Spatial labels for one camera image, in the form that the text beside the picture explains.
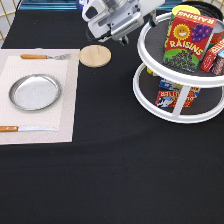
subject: orange knife handle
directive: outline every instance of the orange knife handle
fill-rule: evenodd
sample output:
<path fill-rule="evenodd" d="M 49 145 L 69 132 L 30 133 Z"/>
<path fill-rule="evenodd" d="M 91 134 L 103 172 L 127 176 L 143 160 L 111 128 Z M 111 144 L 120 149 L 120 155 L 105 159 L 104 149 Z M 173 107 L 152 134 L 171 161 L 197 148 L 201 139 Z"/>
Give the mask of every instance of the orange knife handle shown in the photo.
<path fill-rule="evenodd" d="M 37 54 L 22 54 L 20 55 L 22 59 L 47 59 L 47 55 L 37 55 Z"/>
<path fill-rule="evenodd" d="M 18 129 L 18 126 L 0 126 L 0 132 L 16 132 Z"/>

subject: black tablecloth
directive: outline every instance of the black tablecloth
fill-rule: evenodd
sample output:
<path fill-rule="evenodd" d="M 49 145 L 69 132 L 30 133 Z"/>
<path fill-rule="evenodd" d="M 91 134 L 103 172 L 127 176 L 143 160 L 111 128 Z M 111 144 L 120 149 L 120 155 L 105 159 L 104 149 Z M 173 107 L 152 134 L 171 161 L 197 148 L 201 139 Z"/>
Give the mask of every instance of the black tablecloth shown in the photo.
<path fill-rule="evenodd" d="M 18 11 L 7 48 L 83 48 L 77 11 Z M 0 146 L 0 223 L 223 224 L 224 112 L 183 125 L 132 90 L 140 29 L 105 67 L 80 64 L 72 143 Z"/>

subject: white rim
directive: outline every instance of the white rim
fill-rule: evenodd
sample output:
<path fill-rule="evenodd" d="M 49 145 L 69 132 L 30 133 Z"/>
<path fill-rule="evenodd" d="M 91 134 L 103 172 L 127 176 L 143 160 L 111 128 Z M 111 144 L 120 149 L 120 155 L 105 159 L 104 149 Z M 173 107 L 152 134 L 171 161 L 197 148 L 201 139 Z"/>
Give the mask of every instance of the white rim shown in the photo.
<path fill-rule="evenodd" d="M 157 17 L 157 21 L 161 22 L 163 20 L 169 19 L 171 13 L 166 13 Z M 152 71 L 158 74 L 160 77 L 168 79 L 172 82 L 182 84 L 185 86 L 201 87 L 201 88 L 211 88 L 224 86 L 224 76 L 217 77 L 199 77 L 185 75 L 180 72 L 168 69 L 154 60 L 145 48 L 145 36 L 147 32 L 151 29 L 149 23 L 147 23 L 140 34 L 138 40 L 138 53 L 142 61 L 147 65 Z"/>
<path fill-rule="evenodd" d="M 133 90 L 136 98 L 140 102 L 140 104 L 149 112 L 152 114 L 163 118 L 167 121 L 172 121 L 176 123 L 185 123 L 185 124 L 190 124 L 190 123 L 199 123 L 203 122 L 206 120 L 209 120 L 213 117 L 215 117 L 217 114 L 219 114 L 223 107 L 224 107 L 224 89 L 222 92 L 222 97 L 220 102 L 216 107 L 214 107 L 212 110 L 198 114 L 198 115 L 179 115 L 179 116 L 174 116 L 172 113 L 166 112 L 158 107 L 156 107 L 154 104 L 150 103 L 145 96 L 142 94 L 140 88 L 139 88 L 139 76 L 142 72 L 142 70 L 146 67 L 146 65 L 141 64 L 138 68 L 138 70 L 135 73 L 134 79 L 133 79 Z"/>

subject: wooden coaster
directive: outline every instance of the wooden coaster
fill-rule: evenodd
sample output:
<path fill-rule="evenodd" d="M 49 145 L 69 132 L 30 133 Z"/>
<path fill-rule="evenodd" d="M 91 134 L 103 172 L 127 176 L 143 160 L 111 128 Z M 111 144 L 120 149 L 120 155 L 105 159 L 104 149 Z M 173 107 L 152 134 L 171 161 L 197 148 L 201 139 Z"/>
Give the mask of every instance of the wooden coaster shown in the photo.
<path fill-rule="evenodd" d="M 101 45 L 90 45 L 83 48 L 79 53 L 82 64 L 97 68 L 106 65 L 111 59 L 111 52 Z"/>

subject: snack box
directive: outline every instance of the snack box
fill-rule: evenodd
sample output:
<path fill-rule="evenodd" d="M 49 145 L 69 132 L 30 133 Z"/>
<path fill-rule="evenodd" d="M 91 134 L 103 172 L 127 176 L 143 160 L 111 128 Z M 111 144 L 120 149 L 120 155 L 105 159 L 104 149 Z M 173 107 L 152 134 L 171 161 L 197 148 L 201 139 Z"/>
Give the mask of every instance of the snack box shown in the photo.
<path fill-rule="evenodd" d="M 157 107 L 175 107 L 180 91 L 159 91 L 156 106 Z M 195 99 L 194 92 L 190 91 L 183 107 L 190 107 Z"/>
<path fill-rule="evenodd" d="M 191 12 L 191 13 L 194 13 L 194 14 L 197 14 L 197 15 L 201 15 L 200 11 L 197 8 L 192 7 L 190 5 L 177 5 L 177 6 L 175 6 L 172 9 L 171 18 L 170 18 L 170 21 L 169 21 L 169 26 L 168 26 L 168 31 L 167 31 L 167 35 L 166 35 L 166 40 L 165 40 L 165 43 L 164 43 L 164 51 L 166 50 L 167 43 L 168 43 L 168 40 L 169 40 L 170 31 L 171 31 L 172 25 L 173 25 L 173 19 L 175 18 L 176 14 L 179 11 Z"/>
<path fill-rule="evenodd" d="M 224 39 L 222 39 L 219 43 L 214 45 L 211 49 L 206 53 L 201 69 L 203 71 L 209 72 L 213 66 L 214 60 L 217 57 L 218 53 L 224 49 Z"/>
<path fill-rule="evenodd" d="M 214 66 L 212 68 L 212 72 L 215 75 L 223 75 L 224 74 L 224 50 L 221 50 L 218 53 L 218 56 L 216 57 Z"/>
<path fill-rule="evenodd" d="M 174 83 L 169 81 L 168 79 L 164 79 L 161 78 L 159 87 L 167 89 L 167 90 L 173 90 L 173 91 L 180 91 L 182 89 L 182 85 Z M 200 92 L 201 88 L 197 88 L 197 87 L 191 87 L 190 91 L 194 92 L 195 97 L 198 96 L 199 92 Z"/>
<path fill-rule="evenodd" d="M 150 68 L 147 67 L 147 72 L 152 76 L 157 76 L 155 72 L 153 72 Z"/>
<path fill-rule="evenodd" d="M 179 11 L 173 20 L 164 63 L 194 72 L 209 45 L 217 19 Z"/>

